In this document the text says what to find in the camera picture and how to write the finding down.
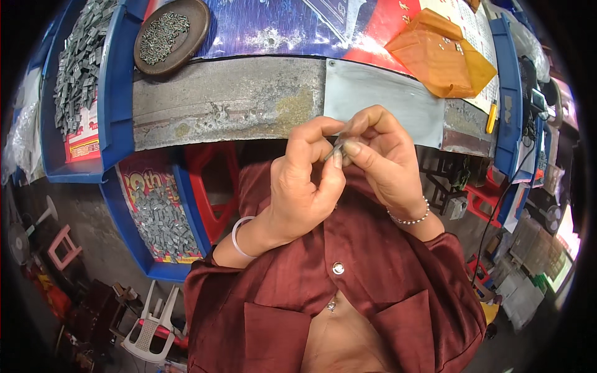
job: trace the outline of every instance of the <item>shirt pocket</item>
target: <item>shirt pocket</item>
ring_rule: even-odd
[[[311,317],[245,303],[244,373],[299,372]]]
[[[371,324],[390,344],[404,373],[435,370],[435,347],[426,289],[377,313],[371,318]]]

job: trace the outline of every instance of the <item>silver bead bracelet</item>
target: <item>silver bead bracelet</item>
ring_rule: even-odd
[[[406,221],[406,220],[400,220],[399,218],[395,217],[394,215],[392,215],[392,213],[390,212],[390,210],[387,210],[387,214],[390,215],[390,218],[392,219],[392,221],[396,224],[406,224],[406,225],[411,225],[411,224],[417,224],[417,223],[421,223],[423,220],[425,220],[425,218],[429,215],[429,202],[427,201],[427,198],[423,197],[423,199],[425,200],[425,203],[427,204],[427,211],[425,211],[425,216],[422,217],[421,219],[418,220],[410,220],[410,221]]]

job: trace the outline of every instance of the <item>shirt sleeve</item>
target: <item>shirt sleeve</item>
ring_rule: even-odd
[[[241,271],[238,268],[218,266],[212,253],[213,251],[204,259],[196,260],[184,280],[184,313],[188,330],[190,330],[199,297],[205,306],[223,301],[222,296],[228,294],[236,275]]]
[[[472,360],[483,341],[487,328],[485,315],[467,277],[463,249],[458,237],[451,233],[442,233],[424,244],[437,259],[441,282],[445,284],[437,286],[440,283],[439,279],[432,281],[444,290],[437,292],[440,305],[438,312],[445,316],[450,315],[445,319],[451,319],[451,329],[458,330],[457,333],[461,335],[457,339],[458,343],[454,343],[454,340],[451,340],[454,336],[448,334],[443,334],[445,340],[436,341],[439,348],[436,372],[460,372]]]

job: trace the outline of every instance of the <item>white calendar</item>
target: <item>white calendar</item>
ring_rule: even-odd
[[[473,13],[464,0],[419,0],[421,9],[429,8],[460,26],[464,38],[495,67],[497,70],[496,47],[493,44],[489,21],[483,6]],[[489,84],[475,98],[466,98],[485,113],[489,114],[491,102],[498,98],[498,76],[494,76]]]

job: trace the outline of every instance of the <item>orange plastic bag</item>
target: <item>orange plastic bag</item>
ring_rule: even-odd
[[[476,97],[497,74],[458,25],[428,8],[385,48],[438,97]]]
[[[466,3],[469,4],[473,13],[477,13],[477,9],[479,9],[479,5],[481,5],[481,0],[466,0]]]

